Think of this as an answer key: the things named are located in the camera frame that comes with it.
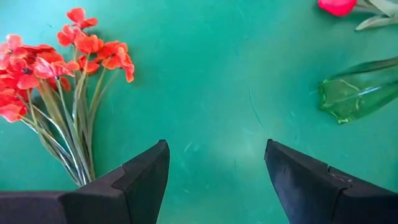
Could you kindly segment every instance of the green table surface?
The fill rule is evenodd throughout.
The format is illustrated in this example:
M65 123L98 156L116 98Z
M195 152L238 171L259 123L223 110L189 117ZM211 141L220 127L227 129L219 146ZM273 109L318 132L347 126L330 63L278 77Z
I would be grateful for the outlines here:
M398 191L398 102L339 126L317 110L316 89L396 55L397 27L355 32L369 15L332 17L315 0L15 0L0 2L0 36L67 53L55 34L77 6L104 40L127 42L136 64L134 83L120 75L99 108L96 171L166 139L159 223L288 223L263 159L269 138ZM74 188L28 127L0 119L1 190Z

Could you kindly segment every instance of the green glass vase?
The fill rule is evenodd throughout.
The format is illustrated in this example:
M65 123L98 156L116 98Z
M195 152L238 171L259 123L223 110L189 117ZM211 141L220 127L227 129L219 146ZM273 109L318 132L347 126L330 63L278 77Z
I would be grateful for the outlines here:
M362 63L318 84L320 109L340 124L362 118L398 97L398 57Z

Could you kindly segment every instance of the green surface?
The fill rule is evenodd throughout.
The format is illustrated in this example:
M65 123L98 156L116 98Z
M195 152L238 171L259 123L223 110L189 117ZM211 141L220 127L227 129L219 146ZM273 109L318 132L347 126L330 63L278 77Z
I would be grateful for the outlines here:
M121 75L99 108L97 173L166 139L159 223L287 223L263 160L268 138L398 190L398 102L343 126L316 107L317 82L398 54L397 27L355 33L368 15L335 18L316 4L1 1L0 36L56 45L65 12L86 8L101 37L128 43L137 69L136 81ZM75 187L24 124L1 119L0 140L0 189Z

